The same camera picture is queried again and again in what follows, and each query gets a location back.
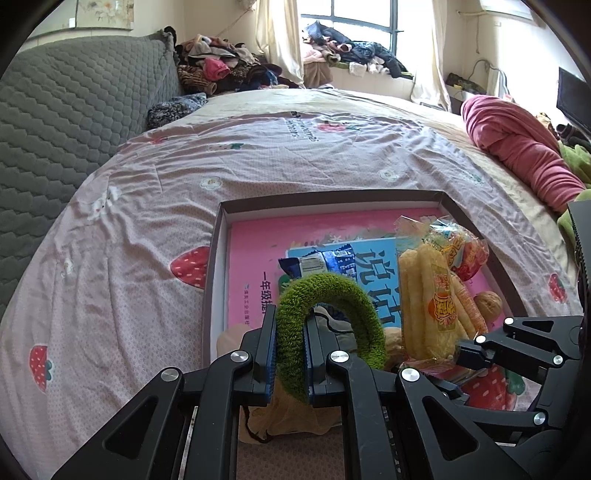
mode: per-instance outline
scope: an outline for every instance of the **pile of clothes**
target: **pile of clothes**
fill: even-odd
[[[233,45],[227,39],[198,35],[174,49],[178,55],[178,78],[186,93],[212,96],[265,88],[299,88],[281,77],[281,67],[261,62],[244,43]]]
[[[353,41],[319,21],[306,27],[304,33],[304,68],[307,64],[325,62],[329,66],[348,68],[351,74],[357,76],[370,72],[389,74],[392,78],[413,78],[392,52],[379,43]]]

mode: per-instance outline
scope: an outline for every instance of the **pink bedsheet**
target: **pink bedsheet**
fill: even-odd
[[[564,163],[556,139],[519,105],[477,95],[462,105],[462,117],[474,144],[498,157],[552,210],[563,213],[585,189]]]

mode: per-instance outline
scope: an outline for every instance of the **strawberry pattern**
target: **strawberry pattern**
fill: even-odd
[[[35,345],[29,353],[29,368],[33,374],[33,380],[43,393],[47,389],[47,383],[51,381],[53,364],[47,358],[47,345]]]
[[[173,260],[170,271],[179,280],[193,287],[205,289],[209,247],[197,247]]]
[[[495,365],[463,384],[462,390],[470,395],[469,407],[511,411],[517,396],[525,393],[525,383],[520,375]]]
[[[548,288],[550,289],[550,294],[554,301],[558,303],[565,303],[567,299],[566,290],[564,289],[564,285],[558,277],[556,273],[550,275],[550,279],[548,280]]]

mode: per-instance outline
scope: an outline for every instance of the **bed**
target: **bed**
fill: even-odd
[[[359,188],[446,191],[530,315],[581,314],[555,217],[461,117],[339,90],[216,97],[91,173],[24,273],[0,323],[0,434],[27,474],[50,478],[162,368],[204,366],[202,285],[170,265],[209,245],[219,202]],[[241,445],[237,478],[342,478],[341,452],[338,430]]]

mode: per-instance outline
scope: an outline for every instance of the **metal screw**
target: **metal screw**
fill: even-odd
[[[538,412],[534,415],[534,423],[536,425],[543,425],[546,421],[546,414],[544,412]]]
[[[407,382],[416,382],[421,374],[416,371],[414,368],[405,368],[402,370],[402,378],[405,379]]]
[[[232,360],[232,362],[236,362],[237,364],[246,362],[246,360],[248,360],[248,352],[245,352],[244,350],[236,350],[230,354],[230,360]]]
[[[349,359],[349,354],[342,350],[335,350],[330,354],[330,359],[338,364],[344,364]]]
[[[173,382],[178,378],[178,370],[176,368],[167,368],[160,374],[160,378],[165,382]]]

